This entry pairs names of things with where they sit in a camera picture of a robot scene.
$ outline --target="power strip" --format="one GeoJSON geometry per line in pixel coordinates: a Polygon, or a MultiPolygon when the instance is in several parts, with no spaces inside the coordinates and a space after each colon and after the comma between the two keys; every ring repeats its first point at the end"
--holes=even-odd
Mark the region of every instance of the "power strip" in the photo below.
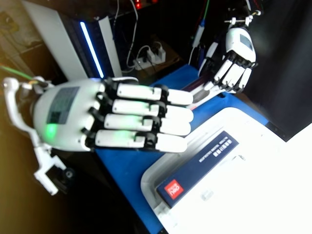
{"type": "Polygon", "coordinates": [[[151,50],[147,51],[148,59],[144,57],[140,57],[138,59],[134,59],[133,63],[135,65],[135,69],[140,71],[142,69],[146,69],[151,67],[152,65],[158,65],[166,61],[166,51],[160,47],[158,49],[158,53],[154,54],[151,50]]]}

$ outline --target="green wire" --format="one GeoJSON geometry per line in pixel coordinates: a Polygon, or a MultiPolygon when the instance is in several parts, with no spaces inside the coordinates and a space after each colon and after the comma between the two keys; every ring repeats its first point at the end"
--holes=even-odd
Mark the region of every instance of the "green wire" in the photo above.
{"type": "Polygon", "coordinates": [[[207,0],[207,4],[206,4],[206,9],[205,9],[205,14],[204,14],[203,20],[206,19],[206,15],[207,15],[207,11],[208,11],[208,6],[209,6],[209,0],[207,0]]]}
{"type": "Polygon", "coordinates": [[[21,77],[23,77],[23,78],[26,78],[26,79],[33,79],[31,76],[29,76],[29,75],[27,75],[27,74],[25,74],[25,73],[23,73],[23,72],[17,71],[17,70],[15,70],[15,69],[13,69],[13,68],[5,67],[5,66],[0,66],[0,68],[2,68],[3,70],[6,70],[6,71],[8,71],[8,72],[11,72],[11,73],[13,73],[13,74],[19,75],[19,76],[21,76],[21,77]]]}

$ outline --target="robotic hand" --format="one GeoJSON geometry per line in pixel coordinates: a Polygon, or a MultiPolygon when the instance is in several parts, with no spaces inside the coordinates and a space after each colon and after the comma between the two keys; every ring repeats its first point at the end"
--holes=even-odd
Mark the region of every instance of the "robotic hand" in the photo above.
{"type": "Polygon", "coordinates": [[[244,20],[231,20],[226,36],[213,42],[203,60],[198,76],[201,82],[193,90],[189,90],[194,101],[189,106],[194,109],[214,96],[222,93],[240,93],[244,90],[252,69],[256,67],[256,54],[251,37],[247,31],[253,15],[260,15],[255,11],[244,20]]]}
{"type": "Polygon", "coordinates": [[[183,106],[193,96],[166,86],[137,84],[136,78],[71,81],[57,86],[37,78],[31,83],[4,79],[4,93],[12,123],[28,132],[39,170],[35,177],[54,195],[58,188],[47,176],[52,167],[66,166],[51,149],[90,151],[95,148],[131,148],[162,152],[184,152],[181,136],[191,131],[193,112],[183,106]],[[17,108],[18,89],[40,94],[33,109],[34,128],[23,121],[17,108]]]}

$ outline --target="glowing light bar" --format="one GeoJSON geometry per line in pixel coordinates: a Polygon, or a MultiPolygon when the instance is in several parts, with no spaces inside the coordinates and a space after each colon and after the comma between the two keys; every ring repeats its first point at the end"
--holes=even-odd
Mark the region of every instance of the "glowing light bar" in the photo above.
{"type": "Polygon", "coordinates": [[[97,66],[97,70],[98,70],[99,76],[100,76],[101,78],[103,78],[103,77],[104,77],[104,74],[103,74],[102,69],[101,69],[101,66],[100,66],[100,64],[99,64],[99,62],[98,62],[98,58],[97,58],[96,52],[94,51],[94,48],[93,48],[91,39],[90,39],[89,34],[88,34],[88,30],[87,30],[87,28],[86,28],[86,25],[84,24],[84,22],[80,22],[80,25],[81,25],[81,28],[82,28],[84,37],[86,38],[86,41],[87,41],[87,43],[88,43],[90,52],[91,52],[92,57],[93,57],[93,60],[94,60],[94,63],[95,63],[96,66],[97,66]]]}

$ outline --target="deli logo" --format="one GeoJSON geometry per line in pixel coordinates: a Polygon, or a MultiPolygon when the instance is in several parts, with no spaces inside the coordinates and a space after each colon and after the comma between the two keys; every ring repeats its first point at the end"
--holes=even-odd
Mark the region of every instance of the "deli logo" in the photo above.
{"type": "Polygon", "coordinates": [[[184,191],[184,189],[175,179],[165,187],[165,190],[173,200],[184,191]]]}

